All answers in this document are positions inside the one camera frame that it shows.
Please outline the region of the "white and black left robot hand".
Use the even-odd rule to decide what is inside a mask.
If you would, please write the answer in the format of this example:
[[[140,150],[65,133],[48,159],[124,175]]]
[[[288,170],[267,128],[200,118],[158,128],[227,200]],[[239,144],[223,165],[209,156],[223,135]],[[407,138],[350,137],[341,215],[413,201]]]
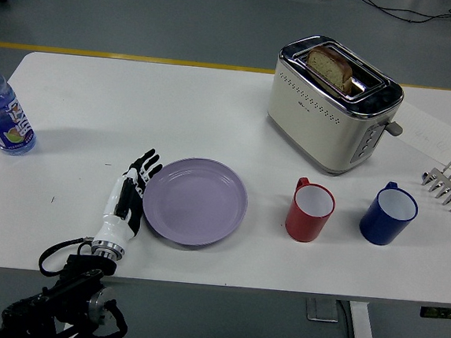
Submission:
[[[103,210],[102,227],[92,239],[92,254],[113,261],[124,256],[128,241],[140,229],[146,185],[162,169],[159,157],[154,149],[148,150],[118,178]]]

